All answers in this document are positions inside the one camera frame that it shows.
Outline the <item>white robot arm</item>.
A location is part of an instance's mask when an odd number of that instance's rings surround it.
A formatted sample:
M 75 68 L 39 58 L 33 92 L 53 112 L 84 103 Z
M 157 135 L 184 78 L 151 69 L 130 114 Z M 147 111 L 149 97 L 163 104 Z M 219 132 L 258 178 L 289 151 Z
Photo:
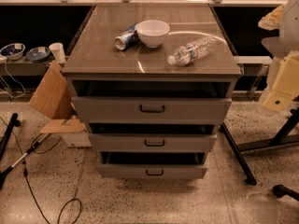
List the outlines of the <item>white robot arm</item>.
M 262 17 L 258 26 L 268 31 L 278 29 L 278 36 L 262 39 L 273 60 L 261 96 L 264 109 L 278 112 L 299 95 L 299 0 L 278 6 Z

